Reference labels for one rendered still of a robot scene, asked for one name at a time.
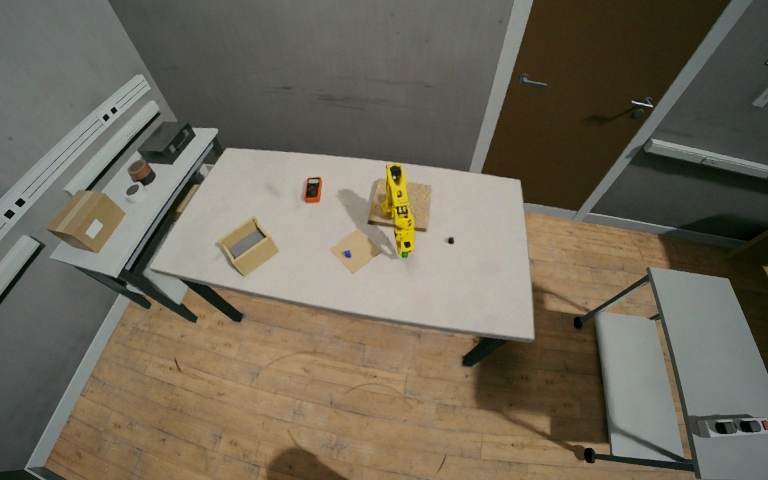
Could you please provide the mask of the orange pocket multimeter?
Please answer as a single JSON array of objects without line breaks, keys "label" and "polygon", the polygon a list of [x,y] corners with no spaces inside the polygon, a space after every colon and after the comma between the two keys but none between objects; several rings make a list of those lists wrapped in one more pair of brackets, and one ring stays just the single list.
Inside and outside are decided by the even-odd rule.
[{"label": "orange pocket multimeter", "polygon": [[321,177],[307,178],[304,200],[306,203],[319,203],[321,197],[322,179]]}]

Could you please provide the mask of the tan open wooden crate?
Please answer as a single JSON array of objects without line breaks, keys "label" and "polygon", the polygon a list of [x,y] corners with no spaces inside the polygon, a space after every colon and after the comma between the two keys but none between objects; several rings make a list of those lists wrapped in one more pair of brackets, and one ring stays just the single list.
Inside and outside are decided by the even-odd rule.
[{"label": "tan open wooden crate", "polygon": [[256,223],[242,223],[221,237],[219,243],[244,277],[279,252],[272,237]]}]

